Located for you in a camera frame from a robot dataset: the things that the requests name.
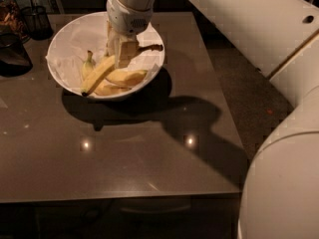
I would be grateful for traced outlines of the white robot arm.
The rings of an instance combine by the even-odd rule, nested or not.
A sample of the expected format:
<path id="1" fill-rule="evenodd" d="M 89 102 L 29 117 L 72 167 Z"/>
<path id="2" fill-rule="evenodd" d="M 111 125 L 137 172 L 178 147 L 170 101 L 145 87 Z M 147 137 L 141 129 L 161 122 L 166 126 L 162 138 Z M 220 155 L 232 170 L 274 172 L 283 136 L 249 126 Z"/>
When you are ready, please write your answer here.
<path id="1" fill-rule="evenodd" d="M 234 239 L 319 239 L 319 9 L 305 0 L 188 0 L 293 108 L 217 217 Z"/>

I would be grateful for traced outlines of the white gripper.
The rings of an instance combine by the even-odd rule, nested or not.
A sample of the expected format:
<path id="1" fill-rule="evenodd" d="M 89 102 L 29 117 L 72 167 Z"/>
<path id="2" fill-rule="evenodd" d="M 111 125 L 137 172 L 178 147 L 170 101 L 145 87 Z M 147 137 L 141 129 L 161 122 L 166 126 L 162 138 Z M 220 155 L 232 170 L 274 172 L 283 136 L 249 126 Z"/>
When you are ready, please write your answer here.
<path id="1" fill-rule="evenodd" d="M 106 54 L 116 56 L 117 68 L 125 68 L 137 54 L 139 41 L 136 35 L 148 27 L 153 10 L 136 10 L 120 0 L 107 0 L 107 12 Z"/>

